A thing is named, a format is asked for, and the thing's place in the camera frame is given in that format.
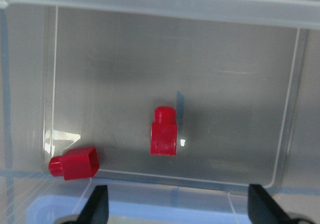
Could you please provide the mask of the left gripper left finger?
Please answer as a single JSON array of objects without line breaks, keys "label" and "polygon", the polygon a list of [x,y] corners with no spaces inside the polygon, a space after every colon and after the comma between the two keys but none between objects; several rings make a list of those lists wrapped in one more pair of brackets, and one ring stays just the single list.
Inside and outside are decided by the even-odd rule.
[{"label": "left gripper left finger", "polygon": [[97,185],[75,223],[106,224],[109,219],[108,186]]}]

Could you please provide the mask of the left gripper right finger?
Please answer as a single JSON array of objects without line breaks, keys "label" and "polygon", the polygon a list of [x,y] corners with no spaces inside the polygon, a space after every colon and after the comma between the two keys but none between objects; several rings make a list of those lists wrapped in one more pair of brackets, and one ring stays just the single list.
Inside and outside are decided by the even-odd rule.
[{"label": "left gripper right finger", "polygon": [[260,184],[248,188],[248,216],[251,223],[295,223]]}]

